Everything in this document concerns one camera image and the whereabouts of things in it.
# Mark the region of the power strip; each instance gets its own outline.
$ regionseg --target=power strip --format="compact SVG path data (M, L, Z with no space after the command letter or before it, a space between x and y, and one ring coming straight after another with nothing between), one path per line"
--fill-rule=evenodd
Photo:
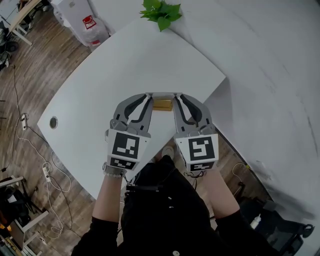
M21 122L22 122L22 130L25 131L27 129L27 116L26 114L21 115Z
M47 182L51 182L50 177L48 177L49 176L49 170L47 169L47 166L45 164L42 166L42 171L43 171L43 174L44 174L44 177L45 177L46 181Z

